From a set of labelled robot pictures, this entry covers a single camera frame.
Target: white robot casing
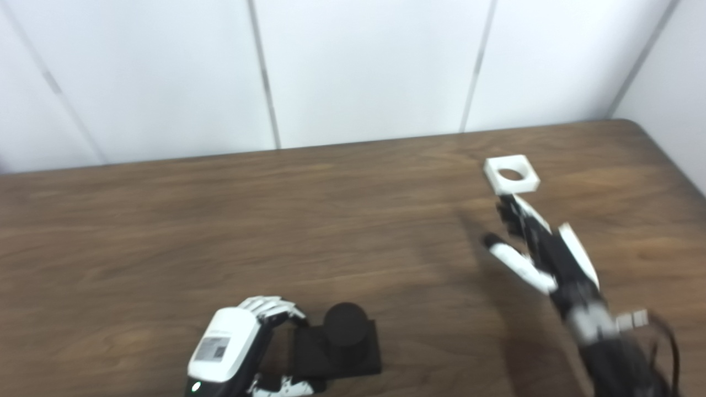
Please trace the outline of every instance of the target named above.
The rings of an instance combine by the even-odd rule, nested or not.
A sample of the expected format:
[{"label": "white robot casing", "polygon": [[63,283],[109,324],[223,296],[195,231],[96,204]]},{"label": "white robot casing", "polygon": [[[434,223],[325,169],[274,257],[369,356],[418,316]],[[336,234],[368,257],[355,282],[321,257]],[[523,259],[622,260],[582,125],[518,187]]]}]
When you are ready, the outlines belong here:
[{"label": "white robot casing", "polygon": [[255,315],[240,307],[219,309],[189,360],[190,377],[224,382],[238,371],[260,330]]}]

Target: robotic hand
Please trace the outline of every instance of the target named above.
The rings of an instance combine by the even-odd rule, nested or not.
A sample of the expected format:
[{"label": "robotic hand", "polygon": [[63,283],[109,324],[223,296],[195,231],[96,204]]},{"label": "robotic hand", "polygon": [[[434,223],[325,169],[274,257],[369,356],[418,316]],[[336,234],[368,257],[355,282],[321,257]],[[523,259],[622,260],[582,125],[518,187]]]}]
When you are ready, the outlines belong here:
[{"label": "robotic hand", "polygon": [[306,316],[281,297],[250,297],[216,312],[189,360],[185,396],[297,397],[324,391],[325,381],[258,373],[274,328]]},{"label": "robotic hand", "polygon": [[[557,230],[519,196],[500,196],[498,212],[511,235],[529,249],[521,254],[499,236],[488,234],[486,248],[538,291],[548,295],[579,347],[596,397],[677,397],[679,356],[671,329],[646,310],[613,318],[599,291],[598,276],[571,226]],[[656,326],[669,337],[674,359],[671,386],[623,331]]]}]

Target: cable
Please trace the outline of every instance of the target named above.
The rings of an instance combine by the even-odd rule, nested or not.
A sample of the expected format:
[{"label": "cable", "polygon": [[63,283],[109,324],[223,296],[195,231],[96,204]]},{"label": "cable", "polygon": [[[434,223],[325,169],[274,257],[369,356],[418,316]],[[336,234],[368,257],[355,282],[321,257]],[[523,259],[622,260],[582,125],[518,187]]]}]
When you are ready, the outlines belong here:
[{"label": "cable", "polygon": [[681,358],[679,355],[679,346],[676,344],[676,336],[674,335],[674,331],[672,331],[671,327],[667,324],[665,320],[663,320],[652,312],[648,312],[648,317],[650,319],[650,324],[660,330],[669,339],[672,357],[671,395],[672,397],[678,397]]}]

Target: wooden table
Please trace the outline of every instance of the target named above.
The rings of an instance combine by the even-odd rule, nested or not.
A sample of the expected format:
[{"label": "wooden table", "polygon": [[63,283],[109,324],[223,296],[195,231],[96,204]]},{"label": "wooden table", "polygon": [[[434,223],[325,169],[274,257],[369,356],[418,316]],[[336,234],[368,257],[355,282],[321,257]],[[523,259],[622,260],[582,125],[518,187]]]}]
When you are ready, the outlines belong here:
[{"label": "wooden table", "polygon": [[377,320],[383,374],[326,396],[577,396],[549,302],[479,244],[503,231],[483,161],[516,153],[612,309],[673,324],[699,396],[706,203],[625,121],[2,176],[0,395],[180,396],[213,312],[272,294],[315,324],[342,301]]}]

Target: white robot finger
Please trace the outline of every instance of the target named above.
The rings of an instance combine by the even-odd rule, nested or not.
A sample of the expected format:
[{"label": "white robot finger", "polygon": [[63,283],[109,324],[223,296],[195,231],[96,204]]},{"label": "white robot finger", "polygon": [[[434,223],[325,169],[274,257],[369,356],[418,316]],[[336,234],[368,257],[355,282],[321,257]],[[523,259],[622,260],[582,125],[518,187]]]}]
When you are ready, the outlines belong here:
[{"label": "white robot finger", "polygon": [[294,309],[294,303],[288,302],[286,300],[277,303],[277,306],[270,307],[266,311],[260,312],[261,316],[269,317],[276,316],[281,313],[287,313],[288,316],[292,315],[292,310]]},{"label": "white robot finger", "polygon": [[300,397],[323,391],[317,390],[319,388],[308,381],[293,377],[282,377],[278,384],[271,386],[263,386],[261,383],[258,382],[252,390],[253,397]]},{"label": "white robot finger", "polygon": [[249,297],[249,298],[245,299],[243,302],[240,302],[238,307],[245,309],[245,310],[251,310],[251,307],[260,304],[260,302],[262,302],[263,298],[264,298],[264,296],[262,296],[262,295],[259,295],[256,297]]},{"label": "white robot finger", "polygon": [[282,303],[281,302],[274,302],[274,301],[269,301],[269,302],[264,302],[261,305],[254,307],[252,309],[253,314],[256,316],[267,316],[265,314],[268,310],[271,310],[272,308],[278,308],[280,307]]},{"label": "white robot finger", "polygon": [[534,207],[532,207],[528,202],[526,202],[522,197],[518,196],[517,194],[513,194],[513,197],[515,198],[515,202],[522,209],[522,212],[524,212],[524,214],[518,215],[523,215],[524,218],[536,219],[540,225],[544,226],[544,228],[549,233],[551,233],[551,227],[549,226],[549,223],[544,220],[544,218],[537,212],[537,210],[534,209]]},{"label": "white robot finger", "polygon": [[484,243],[491,254],[541,293],[549,295],[558,288],[554,277],[534,267],[529,257],[522,255],[497,235],[487,235]]},{"label": "white robot finger", "polygon": [[302,320],[306,319],[306,314],[304,314],[304,312],[302,312],[301,310],[297,309],[296,305],[289,308],[289,313],[293,317],[296,317],[298,319],[302,319]]},{"label": "white robot finger", "polygon": [[596,288],[600,288],[596,268],[593,267],[593,263],[591,263],[591,259],[589,259],[586,249],[581,244],[581,241],[579,241],[578,236],[574,233],[571,226],[569,226],[568,223],[564,223],[562,226],[559,226],[558,230],[561,239],[564,240],[564,243],[569,248],[569,251],[571,251],[571,254],[578,263],[578,266],[580,266],[581,270],[583,270],[583,273],[591,281],[593,281]]}]

